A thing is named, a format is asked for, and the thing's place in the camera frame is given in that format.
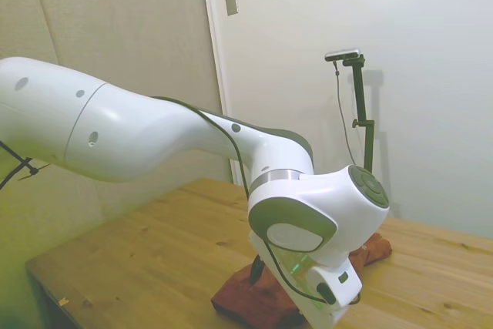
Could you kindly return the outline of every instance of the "white wall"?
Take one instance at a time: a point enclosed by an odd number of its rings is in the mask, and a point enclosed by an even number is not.
[[[349,163],[325,52],[360,47],[374,172],[393,214],[493,237],[493,0],[212,0],[230,114],[292,129],[318,173]],[[356,115],[341,73],[347,123]],[[363,162],[362,129],[350,144]]]

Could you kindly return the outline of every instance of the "beige wall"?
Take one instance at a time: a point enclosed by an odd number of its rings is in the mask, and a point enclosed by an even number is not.
[[[204,0],[0,0],[0,58],[11,55],[220,111]],[[228,163],[188,152],[125,184],[54,167],[11,182],[0,192],[0,327],[42,326],[27,259],[197,177],[230,181]]]

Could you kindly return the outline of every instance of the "gray trim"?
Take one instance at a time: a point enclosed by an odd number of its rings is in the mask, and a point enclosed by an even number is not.
[[[312,165],[314,164],[314,151],[311,149],[311,145],[308,143],[308,140],[303,138],[300,134],[295,133],[294,131],[289,131],[289,130],[284,130],[284,129],[268,129],[265,127],[259,127],[255,125],[251,125],[249,123],[244,123],[243,121],[239,121],[238,119],[233,119],[228,116],[223,116],[218,113],[209,111],[208,109],[200,108],[200,107],[195,107],[197,109],[200,109],[202,112],[209,113],[210,115],[220,117],[222,119],[227,119],[231,121],[232,123],[238,123],[240,125],[250,127],[255,130],[259,130],[262,133],[270,134],[270,135],[275,135],[275,136],[280,136],[286,139],[293,140],[295,143],[298,143],[300,146],[303,147],[308,153],[308,156],[311,158]]]
[[[250,185],[250,193],[253,193],[253,191],[258,188],[259,186],[269,183],[270,181],[274,180],[299,180],[300,179],[300,171],[296,170],[272,170],[269,171],[268,173],[263,173],[262,175],[258,176],[253,182],[252,185]]]

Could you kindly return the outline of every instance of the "light switch plate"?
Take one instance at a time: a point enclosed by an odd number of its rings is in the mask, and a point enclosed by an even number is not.
[[[235,15],[238,13],[238,3],[236,0],[226,0],[226,10],[228,15]]]

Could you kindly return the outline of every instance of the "door frame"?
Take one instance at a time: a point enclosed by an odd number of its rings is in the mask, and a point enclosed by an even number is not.
[[[214,64],[216,65],[217,85],[219,86],[221,109],[223,111],[223,115],[232,116],[233,108],[231,107],[228,80],[223,63],[224,58],[221,54],[222,49],[221,49],[220,33],[219,33],[219,29],[216,27],[217,15],[214,14],[214,9],[217,9],[215,1],[206,0],[206,8],[207,8],[207,18],[209,19],[210,38],[213,44]],[[243,181],[241,179],[240,164],[238,163],[238,161],[231,159],[230,166],[231,166],[231,175],[233,177],[233,182],[236,185],[243,184]]]

